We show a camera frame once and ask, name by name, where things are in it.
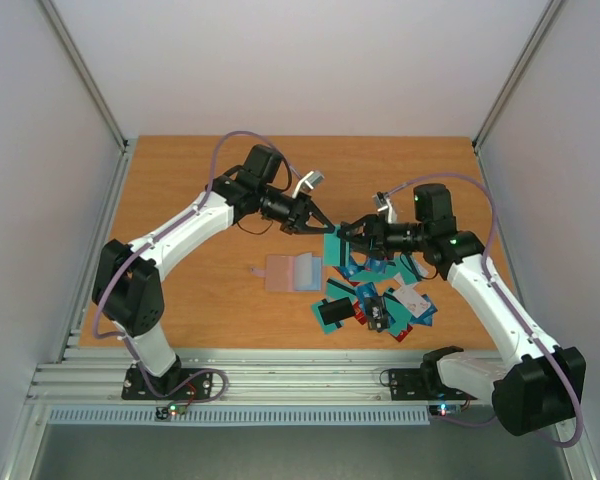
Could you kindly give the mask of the teal card with black stripe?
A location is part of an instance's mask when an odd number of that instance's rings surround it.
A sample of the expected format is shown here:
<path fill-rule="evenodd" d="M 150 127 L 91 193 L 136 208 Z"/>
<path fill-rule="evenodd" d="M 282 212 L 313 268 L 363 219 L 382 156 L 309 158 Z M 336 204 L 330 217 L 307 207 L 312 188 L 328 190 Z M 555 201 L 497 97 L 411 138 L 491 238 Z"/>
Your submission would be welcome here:
<path fill-rule="evenodd" d="M 339 235 L 336 227 L 323 236 L 323 263 L 325 266 L 345 267 L 349 261 L 349 243 Z"/>

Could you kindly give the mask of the pink leather card holder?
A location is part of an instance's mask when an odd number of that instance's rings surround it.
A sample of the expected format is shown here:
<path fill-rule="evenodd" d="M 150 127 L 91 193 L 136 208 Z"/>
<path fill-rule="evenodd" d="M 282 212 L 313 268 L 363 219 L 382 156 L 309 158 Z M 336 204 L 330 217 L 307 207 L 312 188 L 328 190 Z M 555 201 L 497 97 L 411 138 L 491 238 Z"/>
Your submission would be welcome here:
<path fill-rule="evenodd" d="M 323 290 L 324 265 L 321 256 L 311 252 L 299 255 L 267 255 L 263 268 L 249 272 L 264 281 L 271 293 L 304 293 Z"/>

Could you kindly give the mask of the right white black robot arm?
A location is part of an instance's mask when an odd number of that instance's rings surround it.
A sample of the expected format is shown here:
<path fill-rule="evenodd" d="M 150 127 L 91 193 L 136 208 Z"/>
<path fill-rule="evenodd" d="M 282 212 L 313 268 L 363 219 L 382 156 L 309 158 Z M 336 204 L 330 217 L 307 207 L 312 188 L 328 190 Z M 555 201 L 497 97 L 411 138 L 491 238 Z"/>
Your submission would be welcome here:
<path fill-rule="evenodd" d="M 489 334 L 502 365 L 471 357 L 452 346 L 426 354 L 421 383 L 433 396 L 451 389 L 487 402 L 507 432 L 522 436 L 571 420 L 575 446 L 584 430 L 581 398 L 586 360 L 575 347 L 563 348 L 534 321 L 501 279 L 487 247 L 457 226 L 452 196 L 440 183 L 413 190 L 415 220 L 392 220 L 389 206 L 340 226 L 338 235 L 369 257 L 422 254 L 426 263 L 458 292 Z"/>

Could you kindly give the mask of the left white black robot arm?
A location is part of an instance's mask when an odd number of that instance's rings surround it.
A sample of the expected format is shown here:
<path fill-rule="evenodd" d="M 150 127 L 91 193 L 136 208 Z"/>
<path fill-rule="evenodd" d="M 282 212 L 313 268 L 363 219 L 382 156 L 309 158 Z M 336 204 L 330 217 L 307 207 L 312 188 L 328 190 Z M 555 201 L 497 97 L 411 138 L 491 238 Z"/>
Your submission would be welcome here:
<path fill-rule="evenodd" d="M 189 254 L 213 236 L 259 214 L 289 235 L 323 235 L 333 223 L 311 198 L 324 179 L 312 170 L 300 177 L 292 194 L 274 187 L 279 168 L 289 165 L 275 148 L 257 144 L 246 160 L 209 181 L 206 189 L 162 226 L 101 250 L 92 301 L 94 317 L 106 317 L 111 336 L 121 338 L 140 368 L 145 387 L 169 398 L 183 387 L 181 362 L 161 326 L 165 311 L 162 283 Z"/>

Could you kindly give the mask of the blue card upper left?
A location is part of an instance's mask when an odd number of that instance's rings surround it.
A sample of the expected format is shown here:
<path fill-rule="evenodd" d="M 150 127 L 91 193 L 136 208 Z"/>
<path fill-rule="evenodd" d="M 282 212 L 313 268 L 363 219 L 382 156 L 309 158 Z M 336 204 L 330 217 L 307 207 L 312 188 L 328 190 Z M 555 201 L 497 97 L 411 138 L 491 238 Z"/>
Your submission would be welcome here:
<path fill-rule="evenodd" d="M 336 272 L 345 280 L 350 280 L 354 275 L 361 272 L 363 268 L 358 264 L 348 264 L 346 266 L 335 266 Z"/>

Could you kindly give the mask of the teal card right upper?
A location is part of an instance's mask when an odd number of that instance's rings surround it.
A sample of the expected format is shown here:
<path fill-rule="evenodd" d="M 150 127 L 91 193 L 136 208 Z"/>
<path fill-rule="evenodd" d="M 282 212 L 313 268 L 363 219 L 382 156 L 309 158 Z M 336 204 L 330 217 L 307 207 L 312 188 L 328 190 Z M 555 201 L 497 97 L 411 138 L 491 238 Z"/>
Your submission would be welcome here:
<path fill-rule="evenodd" d="M 428 276 L 428 270 L 411 257 L 400 257 L 395 261 L 396 271 L 404 284 L 415 284 Z"/>

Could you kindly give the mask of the teal card centre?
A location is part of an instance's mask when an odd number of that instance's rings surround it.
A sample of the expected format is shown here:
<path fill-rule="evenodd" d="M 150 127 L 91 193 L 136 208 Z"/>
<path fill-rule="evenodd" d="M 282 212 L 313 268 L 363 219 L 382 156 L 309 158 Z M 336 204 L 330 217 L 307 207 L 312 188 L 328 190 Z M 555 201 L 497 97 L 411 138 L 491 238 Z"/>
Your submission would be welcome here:
<path fill-rule="evenodd" d="M 369 259 L 364 268 L 350 277 L 352 282 L 384 282 L 395 275 L 396 264 L 393 261 Z"/>

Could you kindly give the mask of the blue visa card centre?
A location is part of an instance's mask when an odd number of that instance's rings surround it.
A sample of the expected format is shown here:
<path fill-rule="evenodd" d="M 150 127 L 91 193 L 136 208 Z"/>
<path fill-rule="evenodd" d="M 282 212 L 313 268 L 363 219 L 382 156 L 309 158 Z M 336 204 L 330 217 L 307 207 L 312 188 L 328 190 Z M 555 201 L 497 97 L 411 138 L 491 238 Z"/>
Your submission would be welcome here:
<path fill-rule="evenodd" d="M 377 299 L 379 297 L 376 286 L 372 282 L 360 283 L 355 287 L 356 297 L 363 311 L 366 310 L 369 304 L 369 299 Z"/>

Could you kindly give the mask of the teal card left middle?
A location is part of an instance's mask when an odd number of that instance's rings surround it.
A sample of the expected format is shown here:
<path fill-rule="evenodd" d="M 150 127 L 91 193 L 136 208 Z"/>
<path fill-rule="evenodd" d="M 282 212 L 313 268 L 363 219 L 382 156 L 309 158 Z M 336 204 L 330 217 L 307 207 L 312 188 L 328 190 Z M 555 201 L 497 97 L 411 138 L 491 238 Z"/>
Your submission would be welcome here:
<path fill-rule="evenodd" d="M 355 289 L 349 284 L 342 283 L 334 278 L 326 281 L 325 295 L 332 300 L 349 299 L 354 304 L 358 298 Z"/>

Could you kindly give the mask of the black card on teal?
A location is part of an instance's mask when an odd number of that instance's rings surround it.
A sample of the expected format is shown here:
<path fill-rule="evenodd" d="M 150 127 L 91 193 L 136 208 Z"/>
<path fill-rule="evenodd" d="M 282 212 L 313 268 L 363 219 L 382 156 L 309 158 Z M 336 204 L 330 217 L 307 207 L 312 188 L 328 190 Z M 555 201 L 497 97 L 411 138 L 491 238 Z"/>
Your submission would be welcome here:
<path fill-rule="evenodd" d="M 318 305 L 318 312 L 325 325 L 339 323 L 355 316 L 355 310 L 349 298 L 323 302 Z"/>

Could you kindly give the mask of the white card with pink print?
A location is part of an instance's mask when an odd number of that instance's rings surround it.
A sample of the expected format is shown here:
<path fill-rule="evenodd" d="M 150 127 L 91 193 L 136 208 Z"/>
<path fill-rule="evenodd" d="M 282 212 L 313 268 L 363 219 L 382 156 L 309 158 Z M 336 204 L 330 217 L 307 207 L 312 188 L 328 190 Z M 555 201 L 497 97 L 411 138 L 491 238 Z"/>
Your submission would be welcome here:
<path fill-rule="evenodd" d="M 416 318 L 431 307 L 431 303 L 409 285 L 402 285 L 396 289 L 393 296 Z"/>

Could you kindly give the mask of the teal card under black card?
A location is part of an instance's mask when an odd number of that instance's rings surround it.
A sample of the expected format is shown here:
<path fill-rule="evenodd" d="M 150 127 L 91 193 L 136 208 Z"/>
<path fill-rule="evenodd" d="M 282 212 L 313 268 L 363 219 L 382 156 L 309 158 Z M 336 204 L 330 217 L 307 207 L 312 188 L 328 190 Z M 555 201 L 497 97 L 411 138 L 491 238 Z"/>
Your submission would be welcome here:
<path fill-rule="evenodd" d="M 320 316 L 319 316 L 319 312 L 318 312 L 318 305 L 319 305 L 319 304 L 321 304 L 321 303 L 323 303 L 323 302 L 327 302 L 327 300 L 326 300 L 326 299 L 323 299 L 323 300 L 322 300 L 322 301 L 320 301 L 320 302 L 316 302 L 316 303 L 312 304 L 312 305 L 311 305 L 311 312 L 313 313 L 314 317 L 316 318 L 316 320 L 317 320 L 317 322 L 318 322 L 318 324 L 319 324 L 320 328 L 322 329 L 323 333 L 324 333 L 324 334 L 330 334 L 330 333 L 333 333 L 333 332 L 335 332 L 335 331 L 336 331 L 336 330 L 338 330 L 339 328 L 341 328 L 341 327 L 342 327 L 342 322 L 343 322 L 344 320 L 343 320 L 343 321 L 341 321 L 341 322 L 339 322 L 339 323 L 335 323 L 335 324 L 331 324 L 331 325 L 325 325 L 325 324 L 322 322 L 322 320 L 321 320 L 321 318 L 320 318 Z"/>

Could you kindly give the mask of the blue card far right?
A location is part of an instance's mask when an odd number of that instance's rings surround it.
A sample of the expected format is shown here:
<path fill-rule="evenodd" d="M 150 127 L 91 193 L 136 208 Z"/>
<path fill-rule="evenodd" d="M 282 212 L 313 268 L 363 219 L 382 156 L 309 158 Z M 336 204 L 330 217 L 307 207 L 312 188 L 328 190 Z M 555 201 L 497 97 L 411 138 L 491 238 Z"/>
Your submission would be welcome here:
<path fill-rule="evenodd" d="M 427 301 L 428 308 L 420 316 L 412 317 L 410 323 L 412 325 L 431 327 L 433 325 L 434 314 L 438 311 L 438 309 L 427 294 L 425 294 L 423 298 Z"/>

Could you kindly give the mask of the small circuit board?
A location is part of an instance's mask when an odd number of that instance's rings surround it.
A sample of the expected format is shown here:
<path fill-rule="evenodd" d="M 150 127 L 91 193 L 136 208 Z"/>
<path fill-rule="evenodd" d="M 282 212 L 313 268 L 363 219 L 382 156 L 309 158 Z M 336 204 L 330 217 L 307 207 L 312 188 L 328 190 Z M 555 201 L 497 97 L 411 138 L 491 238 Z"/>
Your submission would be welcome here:
<path fill-rule="evenodd" d="M 462 413 L 464 406 L 460 404 L 440 403 L 429 406 L 429 414 L 434 417 L 447 417 Z"/>
<path fill-rule="evenodd" d="M 188 408 L 184 405 L 169 405 L 166 407 L 157 407 L 155 409 L 155 419 L 157 421 L 169 421 L 171 419 L 183 416 Z"/>

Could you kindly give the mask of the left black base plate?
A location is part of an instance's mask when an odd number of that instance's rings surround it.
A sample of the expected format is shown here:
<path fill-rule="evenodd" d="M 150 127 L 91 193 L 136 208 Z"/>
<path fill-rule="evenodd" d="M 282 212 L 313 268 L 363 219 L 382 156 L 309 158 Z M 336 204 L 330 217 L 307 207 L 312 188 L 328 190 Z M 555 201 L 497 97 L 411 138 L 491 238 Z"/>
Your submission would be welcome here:
<path fill-rule="evenodd" d="M 219 376 L 206 369 L 176 368 L 164 377 L 154 377 L 134 366 L 126 371 L 121 398 L 127 401 L 207 400 L 217 380 Z"/>

